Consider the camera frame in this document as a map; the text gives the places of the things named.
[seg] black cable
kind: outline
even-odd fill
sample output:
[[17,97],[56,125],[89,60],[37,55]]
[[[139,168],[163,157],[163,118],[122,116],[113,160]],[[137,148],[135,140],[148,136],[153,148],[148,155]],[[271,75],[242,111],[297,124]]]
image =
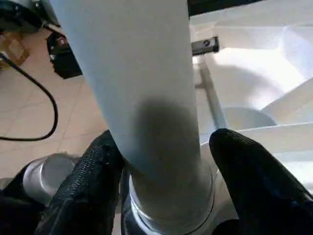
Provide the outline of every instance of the black cable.
[[29,81],[34,83],[37,87],[39,87],[50,99],[52,106],[53,106],[53,111],[54,111],[54,123],[53,123],[51,130],[46,135],[41,136],[41,137],[36,137],[36,138],[15,138],[15,137],[0,136],[0,140],[3,140],[3,141],[42,141],[42,140],[49,138],[50,136],[53,135],[53,133],[55,132],[55,129],[57,128],[57,125],[58,125],[58,107],[57,107],[57,103],[55,102],[55,99],[53,98],[52,94],[42,84],[40,84],[36,79],[34,79],[32,76],[30,76],[24,70],[22,70],[19,66],[17,66],[15,63],[13,63],[13,61],[8,59],[1,52],[0,52],[0,58],[2,60],[4,60],[9,66],[11,66],[16,71],[18,71],[20,74],[25,76]]

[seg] white pole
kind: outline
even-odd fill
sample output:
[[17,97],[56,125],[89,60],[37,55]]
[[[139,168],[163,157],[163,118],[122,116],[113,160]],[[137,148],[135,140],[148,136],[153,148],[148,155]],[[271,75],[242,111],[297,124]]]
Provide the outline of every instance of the white pole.
[[185,0],[51,0],[132,174],[141,219],[196,229],[211,206],[201,160]]

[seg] metal rod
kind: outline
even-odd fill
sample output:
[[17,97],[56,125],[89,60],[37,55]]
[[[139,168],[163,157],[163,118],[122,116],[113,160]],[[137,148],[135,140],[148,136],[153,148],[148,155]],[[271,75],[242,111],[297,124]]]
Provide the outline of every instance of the metal rod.
[[198,68],[201,76],[201,85],[206,91],[207,101],[210,106],[215,127],[216,129],[227,128],[226,118],[224,116],[216,90],[214,88],[211,73],[205,61],[205,56],[199,56],[198,59],[199,59]]

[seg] cardboard box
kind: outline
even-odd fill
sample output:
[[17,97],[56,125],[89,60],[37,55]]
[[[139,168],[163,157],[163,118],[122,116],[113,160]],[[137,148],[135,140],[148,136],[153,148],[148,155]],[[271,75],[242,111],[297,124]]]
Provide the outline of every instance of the cardboard box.
[[[17,65],[21,65],[29,56],[22,44],[22,34],[18,32],[4,32],[0,35],[0,52]],[[10,66],[0,59],[0,70],[8,68]]]

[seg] tiled floor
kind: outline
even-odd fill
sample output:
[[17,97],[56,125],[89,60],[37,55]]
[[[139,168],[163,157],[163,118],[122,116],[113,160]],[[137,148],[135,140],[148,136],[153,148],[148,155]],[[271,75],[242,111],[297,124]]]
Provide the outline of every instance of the tiled floor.
[[[13,177],[30,161],[56,152],[81,156],[88,145],[107,129],[84,77],[63,80],[50,64],[47,31],[24,37],[30,51],[22,68],[40,81],[55,97],[59,109],[56,132],[39,142],[0,141],[0,178]],[[53,110],[46,95],[14,70],[0,72],[0,135],[37,137],[53,124]],[[117,214],[115,224],[119,224]],[[115,226],[113,234],[119,234]]]

